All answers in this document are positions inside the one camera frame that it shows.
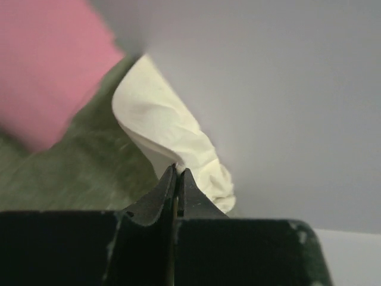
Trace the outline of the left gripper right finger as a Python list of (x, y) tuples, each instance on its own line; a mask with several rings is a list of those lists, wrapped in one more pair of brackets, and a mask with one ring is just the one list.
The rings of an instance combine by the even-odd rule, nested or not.
[(179, 183), (176, 285), (332, 285), (312, 228), (292, 219), (230, 218), (197, 187)]

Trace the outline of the white t shirt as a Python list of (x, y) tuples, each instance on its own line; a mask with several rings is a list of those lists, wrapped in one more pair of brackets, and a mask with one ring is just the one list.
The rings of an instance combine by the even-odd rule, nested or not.
[(157, 177), (175, 164), (190, 169), (197, 187), (223, 212), (236, 204), (232, 176), (209, 137), (149, 54), (128, 70), (112, 97), (114, 116), (151, 162)]

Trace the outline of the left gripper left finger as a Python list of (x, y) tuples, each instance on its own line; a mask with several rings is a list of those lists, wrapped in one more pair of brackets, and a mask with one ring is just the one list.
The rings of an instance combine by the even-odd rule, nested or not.
[(177, 173), (123, 210), (1, 213), (2, 285), (164, 285)]

